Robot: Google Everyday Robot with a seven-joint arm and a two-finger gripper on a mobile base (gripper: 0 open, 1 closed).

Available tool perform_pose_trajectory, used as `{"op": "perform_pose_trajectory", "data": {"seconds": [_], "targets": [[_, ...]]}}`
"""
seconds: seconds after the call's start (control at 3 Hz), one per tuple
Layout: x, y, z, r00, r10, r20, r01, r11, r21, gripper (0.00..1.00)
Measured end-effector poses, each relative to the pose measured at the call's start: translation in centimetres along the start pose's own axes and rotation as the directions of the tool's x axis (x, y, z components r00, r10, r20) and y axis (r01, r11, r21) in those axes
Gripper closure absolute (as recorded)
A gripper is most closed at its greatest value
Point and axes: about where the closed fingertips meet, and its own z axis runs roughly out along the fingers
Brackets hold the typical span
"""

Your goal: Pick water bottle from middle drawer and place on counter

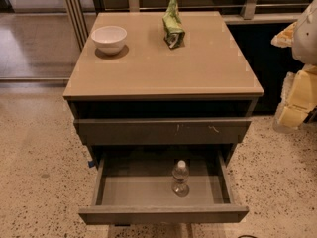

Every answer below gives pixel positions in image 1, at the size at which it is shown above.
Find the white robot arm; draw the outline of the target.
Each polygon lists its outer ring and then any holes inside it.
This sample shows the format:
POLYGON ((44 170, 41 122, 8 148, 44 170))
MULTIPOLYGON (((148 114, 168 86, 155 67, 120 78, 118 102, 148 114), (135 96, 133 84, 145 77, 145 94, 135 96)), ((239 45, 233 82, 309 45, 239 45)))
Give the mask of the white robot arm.
POLYGON ((293 58, 304 64, 299 72, 286 75, 274 115, 274 130, 290 133, 317 106, 317 0, 296 22, 275 35, 271 43, 280 48, 291 47, 293 58))

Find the white rounded gripper body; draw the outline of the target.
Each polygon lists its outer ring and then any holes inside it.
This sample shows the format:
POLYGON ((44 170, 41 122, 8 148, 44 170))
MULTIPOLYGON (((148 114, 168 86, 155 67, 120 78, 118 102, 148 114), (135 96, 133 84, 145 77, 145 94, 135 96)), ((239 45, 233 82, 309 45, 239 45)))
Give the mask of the white rounded gripper body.
POLYGON ((292 46, 293 42, 293 32, 296 26, 296 22, 287 26, 284 30, 275 35, 271 43, 279 48, 287 48, 292 46))

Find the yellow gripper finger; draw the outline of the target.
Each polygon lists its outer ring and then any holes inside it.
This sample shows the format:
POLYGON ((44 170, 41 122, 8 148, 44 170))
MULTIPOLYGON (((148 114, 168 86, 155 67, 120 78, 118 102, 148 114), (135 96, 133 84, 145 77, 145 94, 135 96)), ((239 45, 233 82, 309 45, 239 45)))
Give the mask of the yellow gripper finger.
POLYGON ((317 66, 306 64, 297 73, 289 72, 276 110, 277 124, 297 128, 317 106, 317 66))

